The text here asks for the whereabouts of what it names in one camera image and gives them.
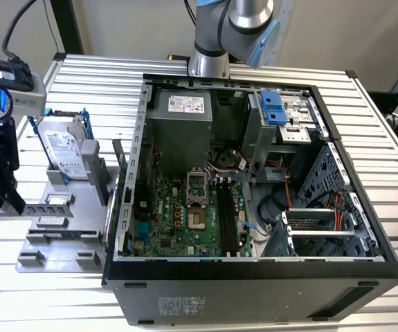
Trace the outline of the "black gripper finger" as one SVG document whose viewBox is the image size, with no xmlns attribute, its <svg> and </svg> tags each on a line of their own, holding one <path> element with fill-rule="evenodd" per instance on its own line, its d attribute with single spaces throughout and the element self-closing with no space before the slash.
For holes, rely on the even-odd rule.
<svg viewBox="0 0 398 332">
<path fill-rule="evenodd" d="M 22 215 L 24 213 L 25 200 L 17 191 L 15 178 L 3 182 L 0 188 L 0 197 L 3 201 L 0 206 L 0 215 Z"/>
</svg>

